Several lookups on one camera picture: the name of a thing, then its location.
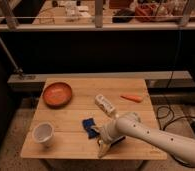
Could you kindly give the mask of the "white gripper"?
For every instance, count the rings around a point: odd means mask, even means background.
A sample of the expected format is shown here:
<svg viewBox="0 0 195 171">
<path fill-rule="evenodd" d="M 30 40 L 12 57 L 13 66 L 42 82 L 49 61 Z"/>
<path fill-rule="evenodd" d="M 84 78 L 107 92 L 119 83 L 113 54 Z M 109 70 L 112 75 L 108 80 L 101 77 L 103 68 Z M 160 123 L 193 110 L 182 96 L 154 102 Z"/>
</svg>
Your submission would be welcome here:
<svg viewBox="0 0 195 171">
<path fill-rule="evenodd" d="M 109 151 L 111 145 L 117 140 L 124 137 L 122 133 L 120 133 L 116 128 L 116 122 L 112 121 L 102 125 L 99 128 L 100 139 L 103 141 L 104 144 L 100 145 L 100 149 L 98 152 L 98 157 L 102 158 L 106 155 Z"/>
</svg>

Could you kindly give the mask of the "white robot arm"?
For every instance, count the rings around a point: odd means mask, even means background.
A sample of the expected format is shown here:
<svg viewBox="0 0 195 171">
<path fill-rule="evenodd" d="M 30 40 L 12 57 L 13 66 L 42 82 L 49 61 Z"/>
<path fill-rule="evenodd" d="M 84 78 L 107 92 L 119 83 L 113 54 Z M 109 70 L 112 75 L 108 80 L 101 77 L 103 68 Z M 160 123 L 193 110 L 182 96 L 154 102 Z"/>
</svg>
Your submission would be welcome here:
<svg viewBox="0 0 195 171">
<path fill-rule="evenodd" d="M 145 141 L 195 167 L 195 139 L 148 127 L 134 112 L 126 113 L 99 127 L 100 149 L 98 157 L 106 155 L 112 143 L 122 136 Z"/>
</svg>

